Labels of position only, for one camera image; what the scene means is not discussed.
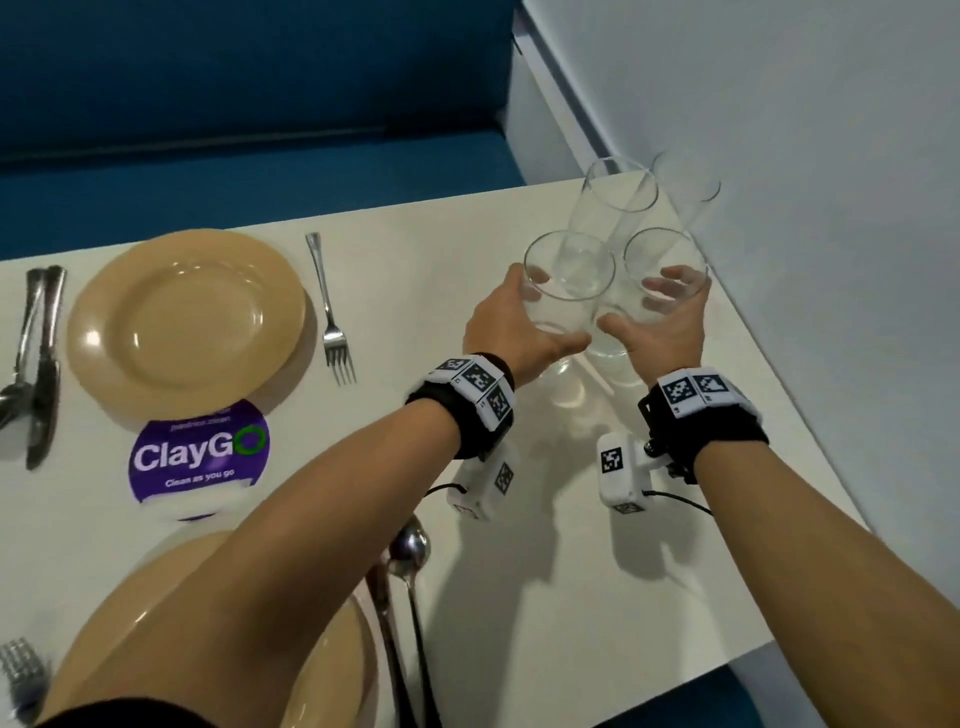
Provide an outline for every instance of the knife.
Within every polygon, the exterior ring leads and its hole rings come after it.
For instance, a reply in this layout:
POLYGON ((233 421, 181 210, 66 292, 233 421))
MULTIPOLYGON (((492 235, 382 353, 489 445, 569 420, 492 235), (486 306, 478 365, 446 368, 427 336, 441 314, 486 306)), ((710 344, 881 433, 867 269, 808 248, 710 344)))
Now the knife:
POLYGON ((57 404, 60 399, 60 363, 57 361, 57 320, 66 271, 51 265, 44 272, 43 336, 36 365, 34 399, 31 402, 30 441, 27 446, 27 470, 35 470, 50 452, 57 428, 57 404))
POLYGON ((399 728, 417 728, 414 709, 410 705, 410 693, 407 692, 407 684, 403 679, 403 667, 396 651, 394 628, 390 624, 390 584, 387 580, 387 568, 383 564, 374 564, 365 579, 373 600, 376 620, 380 624, 380 632, 383 633, 383 643, 387 648, 387 667, 390 669, 390 682, 394 688, 396 723, 399 728))

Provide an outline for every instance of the metal utensil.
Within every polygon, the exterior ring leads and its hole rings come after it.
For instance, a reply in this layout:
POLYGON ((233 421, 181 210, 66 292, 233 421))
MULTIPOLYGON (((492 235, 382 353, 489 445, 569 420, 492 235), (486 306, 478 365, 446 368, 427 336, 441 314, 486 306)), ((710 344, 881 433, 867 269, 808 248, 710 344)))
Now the metal utensil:
POLYGON ((390 584, 387 583, 387 568, 383 564, 376 564, 367 572, 365 579, 373 600, 373 609, 376 611, 376 620, 383 634, 383 643, 387 648, 387 666, 390 668, 390 682, 394 688, 397 725, 399 728, 418 728, 414 709, 410 705, 407 683, 403 679, 400 656, 396 651, 394 627, 390 624, 390 584))
POLYGON ((420 610, 417 608, 417 574, 430 558, 430 539, 427 538, 420 519, 411 516, 400 532, 396 534, 387 549, 390 554, 388 568, 390 573, 403 579, 410 597, 410 613, 414 618, 414 635, 417 638, 417 657, 420 661, 420 681, 423 683, 423 713, 426 728, 440 728, 440 711, 433 698, 430 685, 430 672, 426 664, 426 650, 423 647, 423 629, 420 625, 420 610))
POLYGON ((333 309, 330 307, 330 295, 326 290, 326 276, 324 275, 324 259, 320 255, 320 236, 315 232, 306 235, 306 244, 313 256, 313 266, 317 269, 317 278, 320 280, 320 293, 324 297, 324 312, 326 313, 326 331, 324 331, 324 353, 326 366, 333 370, 337 385, 356 382, 357 374, 353 371, 353 359, 347 346, 347 337, 340 328, 333 323, 333 309))
POLYGON ((40 308, 40 296, 43 294, 43 269, 34 268, 27 271, 27 303, 23 309, 23 325, 20 327, 20 343, 16 348, 16 359, 13 360, 13 384, 8 384, 0 390, 0 428, 11 423, 22 412, 33 387, 24 380, 23 362, 30 347, 30 334, 34 330, 34 319, 40 308))
POLYGON ((0 644, 0 670, 10 685, 16 719, 24 725, 33 725, 50 690, 49 668, 31 644, 21 638, 0 644))
POLYGON ((66 271, 52 265, 44 272, 43 338, 40 340, 40 360, 36 366, 34 399, 31 403, 33 419, 30 422, 30 444, 27 446, 27 470, 35 470, 50 452, 50 444, 57 429, 57 403, 60 400, 60 363, 57 361, 57 321, 63 296, 66 271))

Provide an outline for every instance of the yellow plate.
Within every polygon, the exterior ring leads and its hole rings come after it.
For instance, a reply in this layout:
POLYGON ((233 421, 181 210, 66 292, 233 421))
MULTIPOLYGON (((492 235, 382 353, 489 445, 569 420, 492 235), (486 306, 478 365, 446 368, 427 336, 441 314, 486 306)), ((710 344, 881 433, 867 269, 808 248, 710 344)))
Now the yellow plate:
MULTIPOLYGON (((70 707, 71 695, 136 623, 195 570, 226 538, 217 531, 161 553, 104 599, 54 675, 42 719, 70 707)), ((294 684, 280 728, 353 726, 375 675, 370 627, 356 600, 347 600, 324 630, 294 684)))
POLYGON ((181 420, 243 399, 283 365, 305 297, 286 258, 239 232, 172 232, 120 254, 67 326, 77 380, 103 407, 181 420))

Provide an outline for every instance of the wire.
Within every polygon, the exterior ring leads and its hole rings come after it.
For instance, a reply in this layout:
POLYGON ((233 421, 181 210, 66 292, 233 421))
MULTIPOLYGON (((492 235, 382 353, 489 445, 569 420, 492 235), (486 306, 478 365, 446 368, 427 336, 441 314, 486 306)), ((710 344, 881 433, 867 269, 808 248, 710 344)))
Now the wire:
POLYGON ((429 496, 431 493, 436 493, 437 491, 441 491, 441 490, 443 490, 444 488, 456 488, 456 489, 457 489, 458 491, 460 491, 461 493, 466 493, 466 492, 467 492, 467 489, 464 488, 464 486, 462 486, 462 485, 458 485, 457 483, 445 483, 444 485, 435 485, 433 488, 431 488, 430 490, 428 490, 428 491, 426 492, 426 496, 429 496))
POLYGON ((641 493, 643 493, 645 496, 671 497, 674 500, 678 500, 681 503, 686 503, 687 505, 692 505, 694 508, 699 508, 704 513, 709 513, 711 516, 713 515, 713 511, 711 511, 705 505, 700 505, 700 503, 690 500, 690 498, 688 497, 674 496, 672 493, 665 493, 664 491, 641 491, 641 493))

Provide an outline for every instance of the clear glass cup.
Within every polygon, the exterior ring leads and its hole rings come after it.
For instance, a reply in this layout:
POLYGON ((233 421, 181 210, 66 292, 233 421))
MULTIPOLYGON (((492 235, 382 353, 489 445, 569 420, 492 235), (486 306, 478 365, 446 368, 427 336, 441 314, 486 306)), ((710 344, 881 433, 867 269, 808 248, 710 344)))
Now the clear glass cup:
POLYGON ((719 178, 687 150, 660 152, 654 158, 653 173, 659 190, 673 205, 682 230, 688 230, 720 194, 719 178))
MULTIPOLYGON (((551 333, 586 330, 610 288, 616 262, 607 244, 584 232, 541 235, 523 257, 523 305, 534 325, 551 333)), ((551 370, 562 373, 569 362, 551 370)))
POLYGON ((659 194, 655 176, 642 164, 626 157, 597 159, 587 170, 567 229, 600 238, 620 256, 659 194))
MULTIPOLYGON (((622 274, 597 305, 595 319, 618 313, 641 323, 653 323, 696 295, 708 279, 707 261, 687 232, 648 228, 635 234, 623 252, 622 274)), ((615 359, 626 355, 623 345, 594 323, 590 362, 604 374, 622 369, 615 359)))

